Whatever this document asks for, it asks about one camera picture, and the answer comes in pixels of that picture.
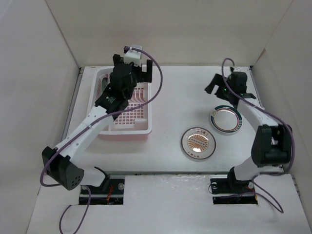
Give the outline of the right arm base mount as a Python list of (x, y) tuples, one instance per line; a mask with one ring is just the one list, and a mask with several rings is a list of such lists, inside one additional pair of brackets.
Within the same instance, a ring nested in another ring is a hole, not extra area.
[(257, 205), (254, 184), (251, 180), (230, 182), (225, 177), (210, 177), (214, 205)]

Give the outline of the green red rimmed plate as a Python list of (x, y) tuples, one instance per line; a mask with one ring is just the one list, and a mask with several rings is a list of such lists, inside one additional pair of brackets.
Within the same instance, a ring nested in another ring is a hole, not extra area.
[(211, 125), (220, 133), (232, 135), (243, 125), (241, 114), (228, 105), (219, 105), (212, 109), (209, 117)]

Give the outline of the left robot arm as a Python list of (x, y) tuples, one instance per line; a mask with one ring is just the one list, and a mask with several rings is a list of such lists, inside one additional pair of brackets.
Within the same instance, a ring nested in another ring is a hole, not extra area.
[[(62, 142), (51, 148), (47, 146), (41, 153), (44, 168), (40, 175), (43, 187), (62, 186), (73, 190), (77, 186), (90, 186), (97, 193), (104, 193), (109, 188), (109, 175), (95, 166), (83, 169), (78, 162), (85, 150), (100, 134), (112, 124), (122, 113), (133, 111), (139, 107), (129, 108), (129, 101), (138, 83), (152, 82), (153, 65), (156, 61), (149, 58), (146, 61), (146, 71), (142, 70), (141, 55), (129, 51), (124, 57), (113, 56), (114, 67), (108, 76), (108, 81), (102, 83), (102, 93), (95, 101), (90, 113), (82, 123)], [(44, 175), (50, 176), (55, 183), (46, 184)]]

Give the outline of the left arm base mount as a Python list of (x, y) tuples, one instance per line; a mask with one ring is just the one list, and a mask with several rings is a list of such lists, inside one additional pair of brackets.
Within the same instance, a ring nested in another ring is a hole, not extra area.
[(104, 190), (89, 186), (91, 191), (91, 205), (123, 205), (125, 177), (113, 175)]

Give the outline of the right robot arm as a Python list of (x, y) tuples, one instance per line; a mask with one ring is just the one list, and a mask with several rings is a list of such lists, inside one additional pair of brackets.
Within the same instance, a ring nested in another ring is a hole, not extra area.
[(257, 105), (256, 97), (247, 93), (247, 74), (231, 71), (228, 77), (215, 74), (205, 92), (228, 101), (255, 130), (251, 155), (241, 164), (232, 167), (225, 179), (226, 193), (239, 193), (266, 167), (290, 164), (294, 155), (291, 128), (278, 117)]

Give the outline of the blue floral pattern plate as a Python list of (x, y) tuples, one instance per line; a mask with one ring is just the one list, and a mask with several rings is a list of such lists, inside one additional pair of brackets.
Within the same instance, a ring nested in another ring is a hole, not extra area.
[(108, 86), (108, 81), (109, 81), (109, 78), (108, 77), (104, 77), (102, 79), (102, 83), (101, 83), (101, 87), (102, 87), (102, 91), (104, 92), (104, 90), (107, 88)]

